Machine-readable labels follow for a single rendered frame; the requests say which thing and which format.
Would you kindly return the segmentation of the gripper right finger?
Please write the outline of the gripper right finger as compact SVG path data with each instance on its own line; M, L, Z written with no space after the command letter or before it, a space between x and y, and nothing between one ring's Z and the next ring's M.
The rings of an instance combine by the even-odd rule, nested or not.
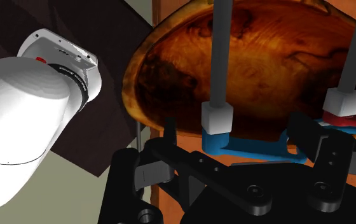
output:
M314 163L308 204L325 213L337 211L352 165L356 173L356 139L341 130L321 126L301 112L290 114L287 135Z

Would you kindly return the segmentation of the dark robot stand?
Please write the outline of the dark robot stand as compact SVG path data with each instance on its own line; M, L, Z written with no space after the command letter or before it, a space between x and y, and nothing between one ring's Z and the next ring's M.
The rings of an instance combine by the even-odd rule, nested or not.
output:
M46 28L96 55L99 95L78 113L53 152L100 176L113 153L136 135L122 97L125 69L151 26L125 0L0 0L0 58L14 56L34 31Z

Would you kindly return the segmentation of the brown wooden bowl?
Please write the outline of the brown wooden bowl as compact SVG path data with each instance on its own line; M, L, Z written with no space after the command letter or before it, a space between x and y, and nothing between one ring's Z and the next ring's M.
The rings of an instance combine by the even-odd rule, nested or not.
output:
M142 42L125 71L122 99L131 117L162 130L202 134L209 99L212 0L192 0ZM276 141L289 114L319 119L336 87L355 19L325 0L233 0L226 100L231 136Z

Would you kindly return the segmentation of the orange wooden table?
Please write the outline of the orange wooden table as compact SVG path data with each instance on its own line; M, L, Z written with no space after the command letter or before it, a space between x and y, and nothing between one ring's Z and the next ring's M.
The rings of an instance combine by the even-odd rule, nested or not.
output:
M183 5L186 0L161 0L162 4L160 12L162 15L170 13L172 10ZM326 0L336 8L345 12L353 18L356 18L356 0ZM202 149L202 139L199 137L191 136L177 136L178 146L188 152L200 151ZM232 163L239 162L257 162L257 159L234 157L231 155L213 156L213 159L219 161L224 165L231 165ZM349 185L356 187L356 175L350 174L346 181ZM159 186L153 185L150 193L150 203L158 207L163 213L164 224L179 224L182 216L184 215L178 202L169 196Z

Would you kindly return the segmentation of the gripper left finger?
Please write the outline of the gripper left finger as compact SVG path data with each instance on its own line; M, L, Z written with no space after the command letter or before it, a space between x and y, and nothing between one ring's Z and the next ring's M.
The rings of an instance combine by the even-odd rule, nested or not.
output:
M163 137L148 140L142 151L113 154L97 224L165 224L160 209L138 196L138 189L150 185L179 203L181 224L237 224L267 215L270 190L259 174L245 174L240 179L234 167L178 147L175 120L167 118Z

